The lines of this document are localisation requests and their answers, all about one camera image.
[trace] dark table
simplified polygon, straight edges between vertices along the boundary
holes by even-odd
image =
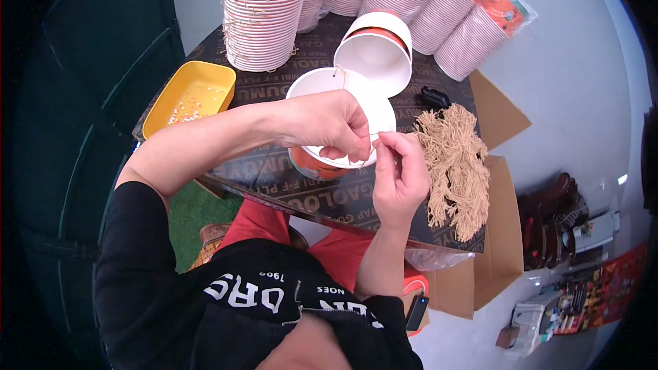
[[[249,103],[284,99],[296,78],[309,70],[332,67],[333,53],[353,20],[352,17],[330,13],[320,21],[317,29],[297,36],[295,44],[299,50],[274,73],[236,70],[235,96],[229,109]],[[186,62],[202,60],[230,66],[224,49],[222,29],[219,27],[194,49]],[[468,79],[458,83],[441,72],[432,56],[414,52],[411,82],[401,94],[389,99],[398,121],[398,131],[412,131],[415,116],[423,110],[431,109],[417,96],[423,86],[444,92],[451,102],[459,103],[476,114]],[[144,141],[142,124],[158,95],[153,98],[133,131],[135,138],[140,141]],[[352,170],[338,180],[315,181],[301,175],[292,166],[287,148],[269,145],[227,161],[197,181],[210,190],[223,188],[298,217],[343,230],[376,231],[380,225],[372,200],[374,166]],[[484,227],[470,241],[460,243],[454,239],[454,228],[448,224],[439,229],[427,226],[426,206],[425,202],[416,212],[410,239],[483,252]]]

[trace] yellow tray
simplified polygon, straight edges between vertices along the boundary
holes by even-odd
[[[144,120],[142,134],[151,137],[161,128],[225,111],[235,93],[235,71],[230,67],[192,60],[179,67]]]

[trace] forearm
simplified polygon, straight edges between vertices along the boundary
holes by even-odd
[[[411,225],[382,226],[370,243],[358,267],[355,293],[402,297],[405,247]]]
[[[274,104],[242,106],[160,130],[126,162],[117,186],[139,180],[171,197],[205,171],[274,142],[279,136]]]

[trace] tan yarn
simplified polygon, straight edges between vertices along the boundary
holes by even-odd
[[[432,177],[428,226],[443,226],[450,217],[450,226],[456,226],[455,238],[466,242],[489,214],[490,175],[483,164],[488,152],[475,133],[476,118],[464,106],[453,103],[447,110],[424,111],[416,120],[415,133]]]

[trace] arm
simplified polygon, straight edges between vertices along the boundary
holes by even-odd
[[[346,90],[242,106],[160,130],[130,157],[117,187],[140,181],[166,203],[208,169],[269,143],[334,146],[320,153],[365,160],[370,151],[368,121]]]
[[[431,184],[423,148],[415,135],[387,132],[379,136],[374,142],[377,165],[373,204],[382,225],[358,267],[355,292],[362,299],[402,297],[411,219]],[[402,157],[397,165],[391,150]]]

